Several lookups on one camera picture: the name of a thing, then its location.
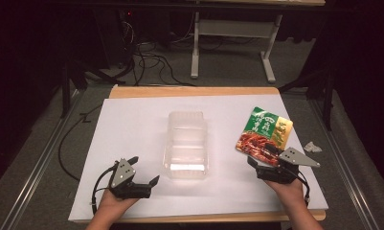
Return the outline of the person's right hand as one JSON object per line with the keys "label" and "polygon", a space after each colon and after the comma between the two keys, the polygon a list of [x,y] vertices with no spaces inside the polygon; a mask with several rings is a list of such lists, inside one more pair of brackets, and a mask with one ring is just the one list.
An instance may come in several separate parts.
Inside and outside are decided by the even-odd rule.
{"label": "person's right hand", "polygon": [[265,180],[265,183],[275,191],[286,210],[305,207],[303,184],[298,179],[289,184],[280,184],[268,180]]}

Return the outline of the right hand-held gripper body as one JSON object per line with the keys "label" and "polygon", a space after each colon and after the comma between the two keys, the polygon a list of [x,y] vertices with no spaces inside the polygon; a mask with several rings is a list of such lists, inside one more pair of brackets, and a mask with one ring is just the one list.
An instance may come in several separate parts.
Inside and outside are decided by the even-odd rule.
{"label": "right hand-held gripper body", "polygon": [[256,168],[257,178],[280,184],[289,184],[298,178],[300,166],[314,168],[321,166],[320,163],[294,148],[281,150],[279,155],[268,154],[265,150],[264,153],[266,156],[270,156],[272,160],[275,160],[275,163],[267,166],[259,165]]}

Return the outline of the green and red food packet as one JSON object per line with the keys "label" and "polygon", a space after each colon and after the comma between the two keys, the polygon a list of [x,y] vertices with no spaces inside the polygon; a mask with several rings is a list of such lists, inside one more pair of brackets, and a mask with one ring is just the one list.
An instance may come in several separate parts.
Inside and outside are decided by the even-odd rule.
{"label": "green and red food packet", "polygon": [[236,143],[236,149],[264,164],[274,164],[270,156],[264,153],[266,143],[273,144],[280,150],[285,150],[293,122],[255,107]]}

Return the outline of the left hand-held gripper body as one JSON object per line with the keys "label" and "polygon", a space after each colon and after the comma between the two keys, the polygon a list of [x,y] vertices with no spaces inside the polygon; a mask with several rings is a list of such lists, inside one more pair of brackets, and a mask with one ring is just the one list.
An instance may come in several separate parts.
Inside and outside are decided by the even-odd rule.
{"label": "left hand-held gripper body", "polygon": [[136,171],[133,165],[122,158],[113,168],[113,173],[108,183],[109,191],[120,199],[149,198],[152,187],[148,184],[137,184],[133,181]]}

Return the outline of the person's left hand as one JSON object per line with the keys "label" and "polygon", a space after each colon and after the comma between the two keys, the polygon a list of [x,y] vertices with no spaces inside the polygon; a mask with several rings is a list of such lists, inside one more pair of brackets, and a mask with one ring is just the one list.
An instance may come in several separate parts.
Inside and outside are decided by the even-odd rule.
{"label": "person's left hand", "polygon": [[137,201],[138,198],[116,198],[109,190],[105,190],[96,215],[102,220],[114,223]]}

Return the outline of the white metal desk frame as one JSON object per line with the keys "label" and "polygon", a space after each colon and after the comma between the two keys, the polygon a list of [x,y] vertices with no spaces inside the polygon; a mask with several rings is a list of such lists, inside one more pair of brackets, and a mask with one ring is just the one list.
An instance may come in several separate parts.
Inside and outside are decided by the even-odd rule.
{"label": "white metal desk frame", "polygon": [[265,50],[260,51],[260,60],[269,83],[275,83],[276,78],[270,62],[270,55],[281,26],[282,15],[278,14],[271,22],[251,22],[234,20],[201,19],[200,14],[194,14],[193,49],[191,78],[199,76],[199,37],[202,35],[264,38],[268,40]]}

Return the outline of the clear plastic container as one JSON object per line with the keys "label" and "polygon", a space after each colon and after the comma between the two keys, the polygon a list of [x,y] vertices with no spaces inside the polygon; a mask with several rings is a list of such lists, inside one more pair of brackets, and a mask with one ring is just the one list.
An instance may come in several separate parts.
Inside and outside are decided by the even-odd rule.
{"label": "clear plastic container", "polygon": [[163,165],[170,178],[202,179],[209,169],[207,123],[201,111],[169,115]]}

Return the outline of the metal floor rail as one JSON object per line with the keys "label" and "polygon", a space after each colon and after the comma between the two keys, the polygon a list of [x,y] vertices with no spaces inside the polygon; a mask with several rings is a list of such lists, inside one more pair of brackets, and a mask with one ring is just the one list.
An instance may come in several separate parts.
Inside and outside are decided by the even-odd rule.
{"label": "metal floor rail", "polygon": [[364,226],[365,230],[379,230],[379,227],[376,225],[367,200],[363,192],[361,191],[361,188],[359,187],[358,183],[356,182],[350,170],[350,167],[343,155],[343,152],[340,150],[333,133],[328,130],[327,125],[323,120],[322,110],[320,106],[315,101],[309,101],[308,103],[313,112],[315,113],[316,119],[321,125],[321,128],[327,137],[328,144],[332,149],[332,158],[334,164],[338,168],[338,172],[345,184],[347,194],[350,196],[352,206],[355,208],[357,215],[360,217],[362,225]]}
{"label": "metal floor rail", "polygon": [[18,197],[8,211],[7,217],[2,222],[0,230],[15,230],[52,159],[57,142],[59,141],[73,110],[79,104],[82,94],[83,90],[75,89],[72,94],[68,95],[68,100],[71,101],[71,104],[68,105],[67,112],[61,112],[60,116],[57,117],[57,123],[53,126],[52,133],[47,139],[46,145],[38,155],[29,176],[24,180],[24,185],[19,190]]}

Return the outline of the black metal stand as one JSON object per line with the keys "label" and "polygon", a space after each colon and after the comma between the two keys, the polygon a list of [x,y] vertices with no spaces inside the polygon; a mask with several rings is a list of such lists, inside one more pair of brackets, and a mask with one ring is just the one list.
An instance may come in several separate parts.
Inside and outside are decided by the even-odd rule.
{"label": "black metal stand", "polygon": [[334,85],[334,69],[322,68],[308,74],[299,76],[278,88],[280,93],[285,93],[293,88],[305,86],[305,96],[310,100],[323,100],[322,121],[328,130],[331,130],[332,94]]}
{"label": "black metal stand", "polygon": [[74,84],[74,86],[78,90],[85,90],[87,88],[87,81],[85,80],[84,73],[90,72],[96,77],[100,78],[103,81],[107,81],[109,83],[124,85],[125,81],[120,80],[121,77],[128,74],[134,68],[134,63],[130,62],[130,64],[125,67],[122,72],[119,72],[115,76],[109,76],[105,74],[102,70],[92,67],[91,65],[77,60],[77,59],[68,59],[64,66],[62,67],[61,74],[61,89],[62,89],[62,114],[61,117],[65,118],[68,112],[71,109],[71,98],[72,95],[70,93],[70,82]]}

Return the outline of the crumpled white paper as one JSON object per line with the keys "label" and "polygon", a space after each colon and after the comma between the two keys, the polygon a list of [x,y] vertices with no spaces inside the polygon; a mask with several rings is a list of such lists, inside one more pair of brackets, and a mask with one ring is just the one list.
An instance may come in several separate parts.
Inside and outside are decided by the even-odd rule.
{"label": "crumpled white paper", "polygon": [[308,151],[308,152],[322,152],[323,150],[316,146],[313,142],[308,142],[305,146],[304,146],[304,150]]}

